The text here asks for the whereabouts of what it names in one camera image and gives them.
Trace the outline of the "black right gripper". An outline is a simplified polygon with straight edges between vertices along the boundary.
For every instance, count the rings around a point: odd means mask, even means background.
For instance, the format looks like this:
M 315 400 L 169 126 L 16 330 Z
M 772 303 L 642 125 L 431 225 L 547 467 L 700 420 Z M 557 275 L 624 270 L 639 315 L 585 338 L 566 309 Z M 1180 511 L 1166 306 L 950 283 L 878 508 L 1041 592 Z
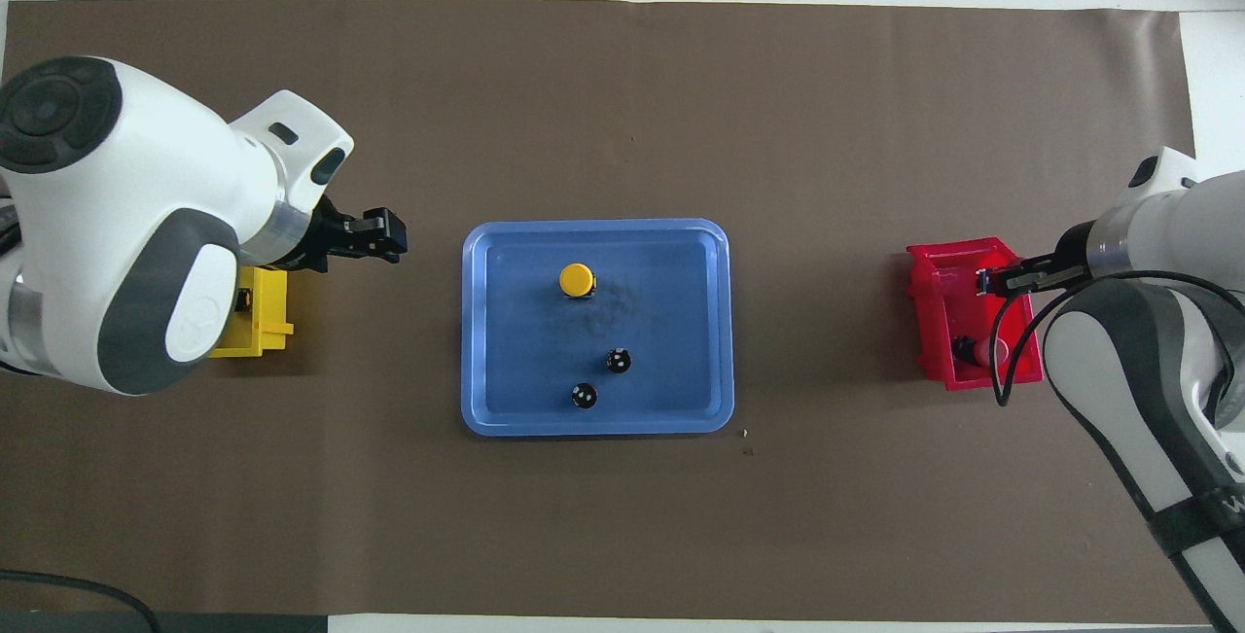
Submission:
M 990 283 L 1000 284 L 1000 297 L 1013 299 L 1058 292 L 1092 279 L 1088 263 L 1089 236 L 1094 224 L 1077 224 L 1055 243 L 1053 255 L 1023 258 L 990 270 Z

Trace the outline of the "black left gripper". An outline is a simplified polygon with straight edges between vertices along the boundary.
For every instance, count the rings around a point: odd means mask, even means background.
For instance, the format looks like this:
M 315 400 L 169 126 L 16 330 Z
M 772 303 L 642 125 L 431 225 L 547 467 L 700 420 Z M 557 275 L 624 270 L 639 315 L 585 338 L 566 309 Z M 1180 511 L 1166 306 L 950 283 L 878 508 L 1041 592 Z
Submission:
M 347 216 L 324 194 L 308 221 L 298 245 L 283 255 L 283 270 L 327 273 L 329 257 L 377 258 L 398 264 L 407 255 L 408 227 L 390 208 L 365 209 Z

